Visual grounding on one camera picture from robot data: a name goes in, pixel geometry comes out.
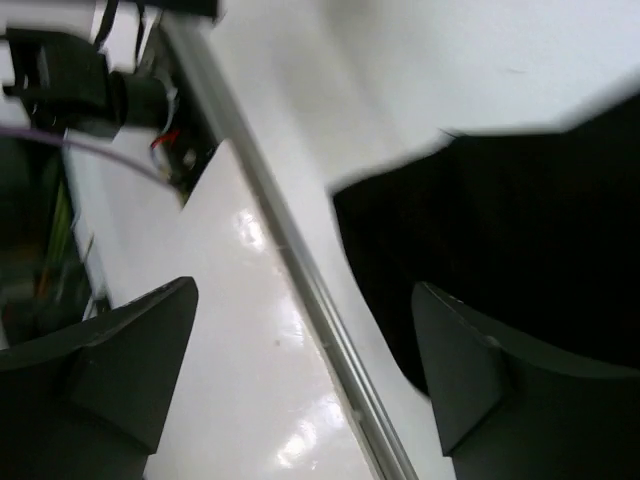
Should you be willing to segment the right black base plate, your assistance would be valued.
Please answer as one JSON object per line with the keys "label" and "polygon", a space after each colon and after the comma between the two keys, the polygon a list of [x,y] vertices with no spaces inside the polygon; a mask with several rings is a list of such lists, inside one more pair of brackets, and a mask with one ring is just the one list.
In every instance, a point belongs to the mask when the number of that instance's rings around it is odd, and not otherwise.
{"label": "right black base plate", "polygon": [[33,129],[74,130],[113,139],[123,128],[150,130],[155,175],[187,200],[218,142],[206,133],[183,77],[163,55],[147,67],[111,69],[93,42],[64,31],[9,27],[14,80],[4,95],[19,101]]}

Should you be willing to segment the black skirt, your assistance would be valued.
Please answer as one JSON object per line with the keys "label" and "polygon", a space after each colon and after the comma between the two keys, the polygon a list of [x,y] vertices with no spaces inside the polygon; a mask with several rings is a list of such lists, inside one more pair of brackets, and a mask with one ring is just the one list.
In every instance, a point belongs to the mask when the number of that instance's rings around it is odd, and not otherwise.
{"label": "black skirt", "polygon": [[564,350],[639,364],[639,96],[558,131],[457,135],[332,196],[356,283],[405,378],[427,383],[428,282]]}

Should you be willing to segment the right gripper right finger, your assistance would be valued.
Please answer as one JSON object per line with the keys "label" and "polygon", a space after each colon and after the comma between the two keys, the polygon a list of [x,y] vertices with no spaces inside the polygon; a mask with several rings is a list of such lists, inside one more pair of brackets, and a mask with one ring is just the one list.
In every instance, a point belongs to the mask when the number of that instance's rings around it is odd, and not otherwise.
{"label": "right gripper right finger", "polygon": [[426,283],[412,312],[457,478],[638,478],[638,371],[554,347]]}

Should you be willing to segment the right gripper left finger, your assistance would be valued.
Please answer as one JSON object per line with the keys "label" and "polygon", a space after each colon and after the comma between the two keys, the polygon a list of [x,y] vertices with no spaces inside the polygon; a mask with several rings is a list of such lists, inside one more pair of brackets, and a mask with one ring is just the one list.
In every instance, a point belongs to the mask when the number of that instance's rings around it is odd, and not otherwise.
{"label": "right gripper left finger", "polygon": [[1,353],[4,479],[140,479],[159,447],[198,288],[178,277]]}

